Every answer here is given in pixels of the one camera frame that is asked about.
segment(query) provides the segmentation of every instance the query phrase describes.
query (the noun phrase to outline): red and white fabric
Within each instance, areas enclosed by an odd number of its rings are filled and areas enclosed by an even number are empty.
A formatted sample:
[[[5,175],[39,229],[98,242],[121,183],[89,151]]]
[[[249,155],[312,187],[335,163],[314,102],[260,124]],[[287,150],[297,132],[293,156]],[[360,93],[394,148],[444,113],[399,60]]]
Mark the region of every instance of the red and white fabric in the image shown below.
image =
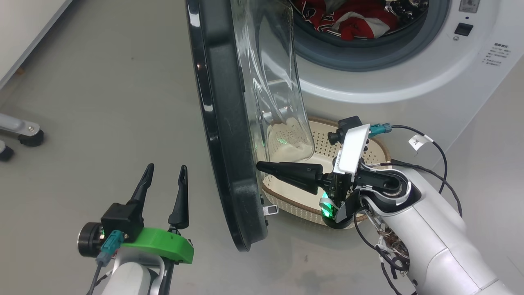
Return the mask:
[[[298,7],[301,7],[304,19],[316,30],[337,31],[343,40],[378,38],[398,25],[397,16],[385,11],[379,0],[349,0],[329,14],[325,12],[324,0],[297,0],[297,4],[301,5]]]

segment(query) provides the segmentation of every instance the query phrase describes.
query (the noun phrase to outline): camera lens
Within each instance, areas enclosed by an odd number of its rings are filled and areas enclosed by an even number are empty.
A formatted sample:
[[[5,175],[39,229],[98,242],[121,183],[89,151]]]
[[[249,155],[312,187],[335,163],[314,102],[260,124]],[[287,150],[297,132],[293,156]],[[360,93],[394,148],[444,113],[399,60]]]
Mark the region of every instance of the camera lens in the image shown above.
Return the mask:
[[[78,252],[84,257],[96,257],[105,241],[104,229],[99,222],[88,222],[78,234]]]

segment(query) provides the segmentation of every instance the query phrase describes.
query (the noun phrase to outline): green plastic part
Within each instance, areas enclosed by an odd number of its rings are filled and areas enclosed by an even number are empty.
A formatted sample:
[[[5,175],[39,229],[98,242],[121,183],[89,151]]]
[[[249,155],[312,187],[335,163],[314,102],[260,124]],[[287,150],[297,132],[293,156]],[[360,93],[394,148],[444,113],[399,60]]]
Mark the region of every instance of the green plastic part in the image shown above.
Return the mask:
[[[184,237],[151,227],[142,229],[133,243],[123,243],[122,247],[139,249],[184,264],[193,263],[195,252],[193,245]]]

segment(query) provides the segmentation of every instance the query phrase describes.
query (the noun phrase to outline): washing machine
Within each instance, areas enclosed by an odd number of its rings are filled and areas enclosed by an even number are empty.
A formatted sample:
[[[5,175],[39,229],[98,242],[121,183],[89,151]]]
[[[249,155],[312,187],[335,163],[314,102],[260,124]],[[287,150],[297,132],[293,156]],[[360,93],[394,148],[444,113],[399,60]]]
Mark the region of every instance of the washing machine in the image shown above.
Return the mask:
[[[403,1],[426,8],[379,38],[342,40],[287,0],[187,0],[211,161],[239,250],[267,235],[255,163],[311,156],[307,115],[411,126],[446,150],[524,52],[524,1]],[[434,166],[440,154],[409,149],[412,136],[382,139],[394,158]]]

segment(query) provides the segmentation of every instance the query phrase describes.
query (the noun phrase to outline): black wheel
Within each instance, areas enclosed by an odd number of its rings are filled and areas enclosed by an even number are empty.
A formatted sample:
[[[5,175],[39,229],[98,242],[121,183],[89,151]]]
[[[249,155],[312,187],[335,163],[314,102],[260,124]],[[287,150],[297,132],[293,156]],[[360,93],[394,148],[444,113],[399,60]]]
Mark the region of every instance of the black wheel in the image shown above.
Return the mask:
[[[20,134],[18,136],[18,141],[26,146],[39,146],[43,142],[43,131],[40,129],[40,131],[38,131],[38,133],[33,136]]]
[[[6,145],[5,149],[0,153],[0,161],[2,162],[9,161],[9,159],[11,159],[14,153],[15,151],[13,151],[13,149],[11,149],[9,146]]]

